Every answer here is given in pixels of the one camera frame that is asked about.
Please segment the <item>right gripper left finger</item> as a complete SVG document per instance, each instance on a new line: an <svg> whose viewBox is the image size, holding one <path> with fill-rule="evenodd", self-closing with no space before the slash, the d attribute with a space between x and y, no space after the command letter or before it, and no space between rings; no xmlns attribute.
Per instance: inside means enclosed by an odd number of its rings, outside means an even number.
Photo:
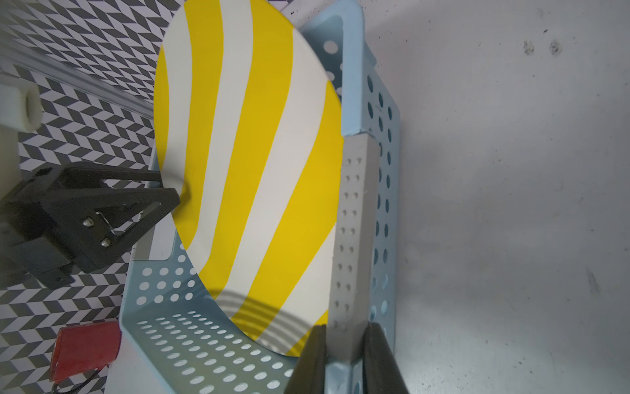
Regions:
<svg viewBox="0 0 630 394"><path fill-rule="evenodd" d="M313 326L284 393L323 394L326 359L326 325Z"/></svg>

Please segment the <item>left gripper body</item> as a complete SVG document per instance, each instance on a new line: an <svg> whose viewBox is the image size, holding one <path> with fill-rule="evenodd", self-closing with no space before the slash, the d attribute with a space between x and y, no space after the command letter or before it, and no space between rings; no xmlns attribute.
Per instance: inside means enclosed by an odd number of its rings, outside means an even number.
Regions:
<svg viewBox="0 0 630 394"><path fill-rule="evenodd" d="M1 288L30 277L56 290L74 282L74 252L62 221L70 218L70 200L49 196L41 200L1 203Z"/></svg>

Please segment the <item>yellow striped plate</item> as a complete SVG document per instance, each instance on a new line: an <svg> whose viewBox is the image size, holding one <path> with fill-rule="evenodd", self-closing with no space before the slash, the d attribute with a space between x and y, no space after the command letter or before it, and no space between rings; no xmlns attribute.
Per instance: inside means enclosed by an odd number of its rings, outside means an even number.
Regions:
<svg viewBox="0 0 630 394"><path fill-rule="evenodd" d="M195 272L250 339L287 356L328 319L341 101L266 1L188 1L154 83L157 160Z"/></svg>

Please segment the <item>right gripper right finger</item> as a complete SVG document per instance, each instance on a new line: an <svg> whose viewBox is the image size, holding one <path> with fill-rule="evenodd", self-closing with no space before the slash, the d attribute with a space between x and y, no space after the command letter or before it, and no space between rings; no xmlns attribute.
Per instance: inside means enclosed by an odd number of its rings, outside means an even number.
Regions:
<svg viewBox="0 0 630 394"><path fill-rule="evenodd" d="M364 393L410 393L379 323L368 323L364 333L363 376Z"/></svg>

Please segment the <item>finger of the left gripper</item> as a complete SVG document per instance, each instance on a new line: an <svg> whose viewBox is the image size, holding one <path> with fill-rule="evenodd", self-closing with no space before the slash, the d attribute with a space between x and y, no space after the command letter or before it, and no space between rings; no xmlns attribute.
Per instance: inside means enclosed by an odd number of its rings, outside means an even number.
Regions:
<svg viewBox="0 0 630 394"><path fill-rule="evenodd" d="M92 273L116 262L180 203L172 188L57 189L36 195L31 231Z"/></svg>
<svg viewBox="0 0 630 394"><path fill-rule="evenodd" d="M159 171L115 167L88 162L75 162L61 166L43 167L29 177L29 182L54 182L64 175L73 177L74 179L113 179L134 182L157 182L158 184L162 184L162 177Z"/></svg>

